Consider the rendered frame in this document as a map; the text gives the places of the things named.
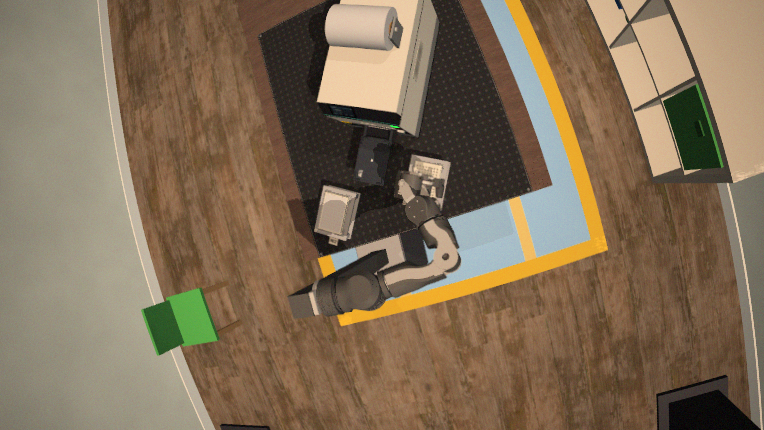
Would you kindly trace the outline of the beige foil roll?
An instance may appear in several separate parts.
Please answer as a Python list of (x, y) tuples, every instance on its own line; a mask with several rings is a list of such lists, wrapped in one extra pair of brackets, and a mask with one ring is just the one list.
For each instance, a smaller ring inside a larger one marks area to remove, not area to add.
[(395, 7), (334, 4), (328, 11), (325, 35), (330, 46), (391, 51), (389, 26)]

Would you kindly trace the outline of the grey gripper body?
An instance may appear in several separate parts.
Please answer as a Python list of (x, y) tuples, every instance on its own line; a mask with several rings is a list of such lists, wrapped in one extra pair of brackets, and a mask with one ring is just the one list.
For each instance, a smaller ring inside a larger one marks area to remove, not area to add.
[[(408, 173), (408, 174), (410, 174), (410, 171), (405, 171), (405, 170), (402, 170), (402, 171), (403, 171), (403, 173)], [(433, 186), (433, 181), (434, 181), (434, 180), (430, 180), (430, 179), (428, 180), (428, 177), (429, 177), (430, 175), (425, 175), (425, 174), (422, 174), (422, 176), (424, 177), (424, 178), (423, 178), (423, 183), (422, 183), (422, 184), (423, 184), (423, 185), (426, 187), (426, 189), (427, 189), (427, 191), (428, 191), (428, 193), (430, 194), (430, 197), (431, 197), (431, 191), (432, 191), (432, 186)], [(433, 176), (430, 176), (430, 177), (433, 177)], [(394, 197), (395, 197), (395, 198), (399, 198), (399, 199), (402, 199), (402, 200), (403, 200), (403, 198), (402, 198), (402, 195), (398, 194), (398, 188), (399, 188), (399, 184), (398, 184), (398, 183), (399, 183), (399, 182), (396, 182), (396, 185), (395, 185), (395, 190), (394, 190)]]

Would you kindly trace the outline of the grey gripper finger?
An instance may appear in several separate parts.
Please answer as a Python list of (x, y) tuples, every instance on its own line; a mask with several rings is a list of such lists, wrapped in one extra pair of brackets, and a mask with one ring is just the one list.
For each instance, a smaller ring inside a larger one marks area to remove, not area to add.
[(443, 198), (445, 179), (429, 177), (433, 181), (433, 187), (435, 187), (435, 196), (437, 198)]
[(396, 182), (399, 182), (399, 181), (400, 181), (401, 172), (403, 173), (403, 171), (402, 171), (402, 170), (397, 172), (397, 176), (396, 176), (396, 179), (395, 179), (395, 184), (394, 184), (394, 189), (395, 189), (395, 185), (396, 185)]

